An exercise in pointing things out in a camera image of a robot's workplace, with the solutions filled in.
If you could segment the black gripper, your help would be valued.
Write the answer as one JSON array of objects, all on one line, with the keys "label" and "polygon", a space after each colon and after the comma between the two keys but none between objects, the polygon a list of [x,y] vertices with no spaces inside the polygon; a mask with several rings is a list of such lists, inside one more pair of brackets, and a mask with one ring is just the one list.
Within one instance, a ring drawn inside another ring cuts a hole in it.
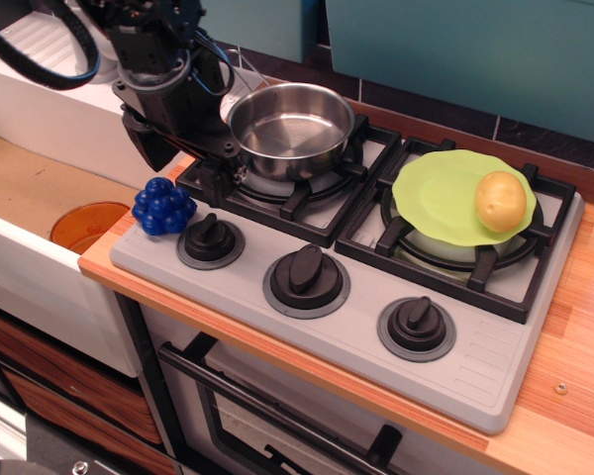
[{"label": "black gripper", "polygon": [[179,152],[202,159],[199,182],[206,203],[222,208],[239,188],[240,147],[220,108],[231,91],[219,49],[192,47],[164,56],[133,53],[119,66],[113,92],[123,101],[122,122],[146,164],[160,172]]}]

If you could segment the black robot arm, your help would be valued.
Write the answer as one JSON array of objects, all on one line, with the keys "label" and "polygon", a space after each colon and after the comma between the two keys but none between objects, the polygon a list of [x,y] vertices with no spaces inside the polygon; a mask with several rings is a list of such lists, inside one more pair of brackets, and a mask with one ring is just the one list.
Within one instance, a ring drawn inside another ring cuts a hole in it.
[{"label": "black robot arm", "polygon": [[135,148],[154,171],[179,152],[195,156],[203,201],[221,207],[244,166],[220,112],[235,72],[199,25],[201,3],[82,1],[79,7],[116,54],[113,92]]}]

